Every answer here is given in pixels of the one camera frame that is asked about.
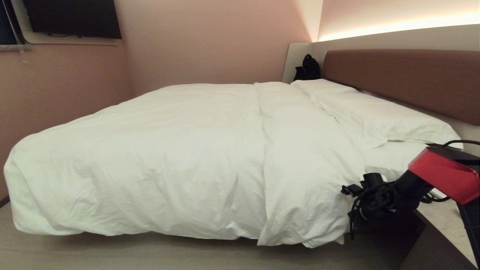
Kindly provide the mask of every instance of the window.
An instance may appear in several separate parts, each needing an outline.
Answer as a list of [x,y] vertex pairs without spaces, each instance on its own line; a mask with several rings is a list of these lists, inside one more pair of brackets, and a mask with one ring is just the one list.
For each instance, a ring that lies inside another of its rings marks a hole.
[[18,48],[17,43],[25,44],[10,0],[0,0],[0,49]]

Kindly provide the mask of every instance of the ambient light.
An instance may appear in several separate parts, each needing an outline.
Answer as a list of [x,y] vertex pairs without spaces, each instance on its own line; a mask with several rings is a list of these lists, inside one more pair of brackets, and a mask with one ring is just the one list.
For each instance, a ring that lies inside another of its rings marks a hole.
[[320,36],[318,41],[328,41],[347,37],[359,37],[380,33],[397,32],[413,29],[434,28],[455,25],[476,25],[480,24],[480,12],[467,13],[449,17],[428,18],[409,22],[400,22],[396,24],[373,26],[362,29],[355,29],[339,34]]

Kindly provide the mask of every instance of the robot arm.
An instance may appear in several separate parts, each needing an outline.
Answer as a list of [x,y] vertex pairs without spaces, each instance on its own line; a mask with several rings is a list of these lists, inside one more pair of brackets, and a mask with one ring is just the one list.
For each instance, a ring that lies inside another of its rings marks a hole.
[[457,202],[473,253],[479,264],[480,219],[480,158],[446,147],[463,142],[458,140],[441,147],[427,147],[408,166],[396,181],[384,183],[380,174],[367,173],[361,187],[342,186],[341,192],[355,197],[350,217],[352,239],[355,230],[367,223],[380,222],[402,210],[414,210],[420,202],[444,201],[432,199],[428,193],[435,187]]

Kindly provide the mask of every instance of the window blind cord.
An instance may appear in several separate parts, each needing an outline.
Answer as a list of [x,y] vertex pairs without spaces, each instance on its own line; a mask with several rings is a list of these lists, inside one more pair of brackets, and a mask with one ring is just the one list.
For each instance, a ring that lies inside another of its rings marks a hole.
[[10,23],[10,27],[12,28],[13,35],[15,36],[15,41],[17,42],[18,48],[20,49],[20,58],[22,59],[23,63],[27,64],[28,59],[27,59],[27,56],[25,54],[23,44],[20,42],[20,39],[17,36],[17,32],[15,31],[15,27],[13,27],[13,23],[12,23],[12,20],[10,19],[10,14],[8,14],[7,5],[5,4],[5,0],[1,0],[1,1],[3,3],[3,7],[5,8],[5,13],[7,13],[7,18],[8,18],[8,21]]

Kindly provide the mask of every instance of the bed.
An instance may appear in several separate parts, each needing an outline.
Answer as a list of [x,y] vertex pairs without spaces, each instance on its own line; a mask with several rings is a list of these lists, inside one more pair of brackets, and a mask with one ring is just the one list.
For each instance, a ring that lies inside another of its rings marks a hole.
[[[340,187],[372,170],[395,180],[407,164],[395,170],[371,164],[369,156],[381,155],[371,151],[389,152],[393,142],[360,143],[322,102],[356,98],[362,89],[479,125],[480,107],[471,102],[480,98],[479,62],[478,52],[332,51],[324,62],[328,80],[311,82],[315,91],[271,82],[147,93],[30,135],[12,149],[4,173],[15,226],[34,234],[154,231],[247,237],[258,245],[342,243],[352,201]],[[399,75],[418,63],[428,80],[418,72]],[[460,77],[444,84],[442,72]],[[442,95],[426,104],[432,82]],[[405,143],[420,151],[424,143],[458,138],[431,121],[447,135]]]

